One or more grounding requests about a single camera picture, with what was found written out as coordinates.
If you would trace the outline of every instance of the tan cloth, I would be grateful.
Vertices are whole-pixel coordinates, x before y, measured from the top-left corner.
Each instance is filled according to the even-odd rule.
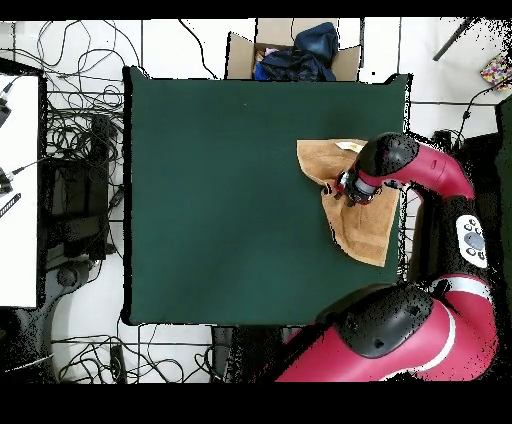
[[[354,259],[384,266],[399,190],[383,186],[381,194],[368,205],[348,207],[345,196],[336,200],[336,177],[349,169],[357,156],[352,150],[340,149],[335,144],[340,141],[366,143],[362,140],[298,140],[300,167],[313,181],[323,187],[328,184],[333,189],[330,194],[322,190],[321,198],[336,244]]]

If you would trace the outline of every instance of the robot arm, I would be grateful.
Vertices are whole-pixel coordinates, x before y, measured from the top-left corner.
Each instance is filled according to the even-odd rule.
[[[257,381],[379,381],[402,372],[471,380],[489,367],[497,336],[474,191],[455,159],[416,138],[386,133],[369,141],[336,188],[349,205],[371,202],[382,184],[437,193],[434,281],[428,288],[376,284],[349,295],[293,336]]]

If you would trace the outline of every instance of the power strip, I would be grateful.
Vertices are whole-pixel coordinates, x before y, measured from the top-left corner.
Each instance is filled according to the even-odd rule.
[[[16,195],[11,199],[11,200],[9,200],[9,201],[5,204],[5,206],[4,206],[2,209],[0,209],[0,218],[1,218],[2,216],[4,216],[4,215],[7,213],[7,211],[8,211],[9,209],[11,209],[11,208],[16,204],[16,202],[17,202],[18,200],[20,200],[20,199],[21,199],[21,194],[20,194],[20,193],[18,193],[18,194],[16,194]]]

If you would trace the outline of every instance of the green table cover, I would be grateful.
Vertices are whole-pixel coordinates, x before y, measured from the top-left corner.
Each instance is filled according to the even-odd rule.
[[[402,131],[408,75],[385,84],[124,75],[132,324],[307,324],[355,289],[397,280],[399,208],[384,268],[343,254],[296,142]]]

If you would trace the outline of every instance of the control buttons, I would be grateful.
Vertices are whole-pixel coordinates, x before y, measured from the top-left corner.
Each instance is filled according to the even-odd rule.
[[[461,256],[470,264],[487,268],[485,239],[480,222],[473,215],[459,216],[455,222]]]
[[[474,233],[467,233],[464,236],[464,241],[473,249],[484,250],[485,248],[484,238],[476,232],[476,228]]]

